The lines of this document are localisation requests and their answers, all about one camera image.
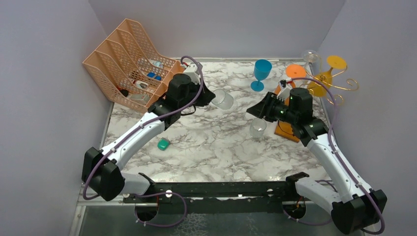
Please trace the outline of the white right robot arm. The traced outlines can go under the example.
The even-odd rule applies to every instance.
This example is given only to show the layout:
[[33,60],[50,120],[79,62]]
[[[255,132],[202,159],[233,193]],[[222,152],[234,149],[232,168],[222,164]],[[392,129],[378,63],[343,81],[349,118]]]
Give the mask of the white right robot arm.
[[312,178],[300,177],[284,186],[290,200],[306,197],[330,214],[331,220],[343,234],[381,223],[378,234],[384,231],[382,212],[387,197],[382,190],[373,190],[348,163],[327,125],[313,116],[313,97],[305,88],[285,89],[289,103],[268,92],[247,113],[268,122],[289,123],[293,134],[314,154],[333,182],[336,191],[320,185]]

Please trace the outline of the yellow plastic wine glass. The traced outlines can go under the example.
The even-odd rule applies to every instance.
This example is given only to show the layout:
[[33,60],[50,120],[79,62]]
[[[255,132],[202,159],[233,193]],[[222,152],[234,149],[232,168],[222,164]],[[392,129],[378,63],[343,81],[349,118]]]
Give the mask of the yellow plastic wine glass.
[[[330,66],[330,69],[328,71],[320,72],[319,74],[313,77],[313,80],[320,81],[328,89],[330,87],[344,89],[342,87],[334,86],[332,84],[332,81],[333,77],[340,75],[341,73],[347,70],[346,61],[342,57],[336,55],[328,56],[326,61],[327,64]],[[327,93],[326,90],[316,82],[310,82],[307,85],[307,89],[309,90],[311,95],[316,97],[324,97]]]

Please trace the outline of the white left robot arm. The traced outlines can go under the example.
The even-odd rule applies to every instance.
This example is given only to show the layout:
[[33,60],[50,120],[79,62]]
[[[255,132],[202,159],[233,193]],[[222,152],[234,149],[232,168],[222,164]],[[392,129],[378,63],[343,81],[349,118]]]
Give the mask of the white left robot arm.
[[120,194],[136,194],[143,202],[153,199],[155,189],[144,174],[122,173],[127,162],[152,138],[175,123],[182,110],[191,106],[207,106],[215,95],[204,80],[194,83],[185,73],[174,75],[167,92],[149,107],[148,111],[126,133],[102,149],[91,147],[84,156],[82,181],[83,198],[90,187],[106,201]]

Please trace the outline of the clear wine glass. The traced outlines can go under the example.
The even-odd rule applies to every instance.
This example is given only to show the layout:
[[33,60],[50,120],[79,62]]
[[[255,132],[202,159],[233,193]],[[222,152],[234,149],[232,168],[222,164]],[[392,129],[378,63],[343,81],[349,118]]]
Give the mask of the clear wine glass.
[[301,53],[301,58],[305,61],[305,65],[309,65],[317,62],[320,59],[320,56],[314,50],[305,50]]

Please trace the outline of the orange plastic wine glass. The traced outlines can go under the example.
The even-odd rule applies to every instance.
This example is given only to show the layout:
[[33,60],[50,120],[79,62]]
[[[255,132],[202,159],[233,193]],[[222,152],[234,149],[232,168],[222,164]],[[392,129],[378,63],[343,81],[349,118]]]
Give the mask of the orange plastic wine glass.
[[[306,77],[306,71],[305,69],[297,64],[291,64],[289,65],[286,70],[286,75],[288,78],[304,78]],[[276,87],[274,93],[277,95],[280,91],[279,85]],[[284,102],[285,105],[289,105],[289,98]]]

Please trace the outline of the clear tumbler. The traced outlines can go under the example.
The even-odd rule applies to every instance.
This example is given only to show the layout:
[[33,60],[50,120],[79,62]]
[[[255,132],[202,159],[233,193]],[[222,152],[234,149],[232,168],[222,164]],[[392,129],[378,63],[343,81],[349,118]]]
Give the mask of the clear tumbler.
[[229,110],[234,105],[234,98],[223,89],[216,89],[213,91],[215,98],[211,103],[222,110]]
[[261,118],[255,118],[252,120],[249,127],[249,136],[253,139],[260,139],[264,136],[264,132],[267,128],[267,123]]

